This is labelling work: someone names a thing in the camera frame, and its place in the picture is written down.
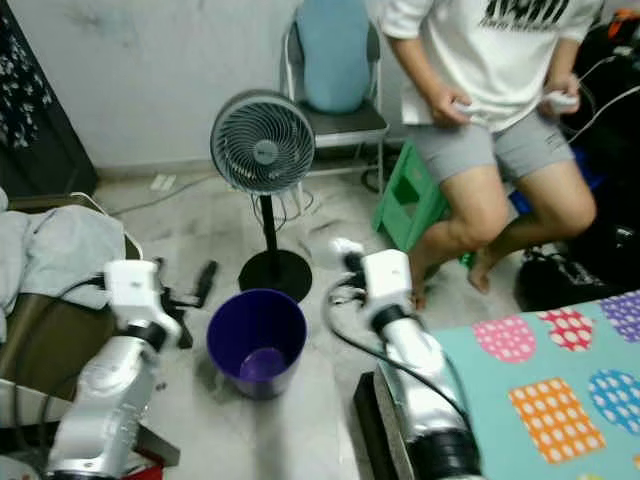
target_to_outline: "fan stand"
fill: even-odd
[[[287,294],[297,302],[311,290],[311,269],[301,256],[278,250],[273,204],[269,195],[260,196],[267,250],[252,257],[240,272],[240,290],[270,288]]]

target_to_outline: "green stool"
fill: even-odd
[[[447,208],[447,200],[415,146],[405,142],[373,217],[373,229],[384,227],[396,247],[407,252]]]

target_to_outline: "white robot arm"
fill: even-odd
[[[122,333],[80,375],[49,456],[47,472],[55,480],[121,478],[155,386],[158,358],[181,334],[160,305],[155,263],[111,262],[105,283]]]
[[[362,256],[361,247],[337,248],[345,245],[332,242],[332,249],[354,274],[351,282],[341,283],[366,292],[360,314],[384,344],[384,354],[376,356],[386,359],[381,367],[400,413],[416,479],[481,480],[479,451],[470,421],[448,383],[446,356],[414,317],[406,254],[386,250]],[[331,320],[325,320],[337,333]]]

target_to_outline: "electric fan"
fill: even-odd
[[[302,180],[311,168],[315,137],[300,109],[282,95],[252,90],[223,107],[211,131],[211,156],[235,188],[260,196],[267,250],[242,268],[241,290],[272,288],[297,301],[311,289],[311,269],[293,252],[279,250],[271,195]]]

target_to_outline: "blue polka dot pattern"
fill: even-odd
[[[640,436],[640,382],[618,370],[599,370],[589,381],[591,400],[610,423]]]

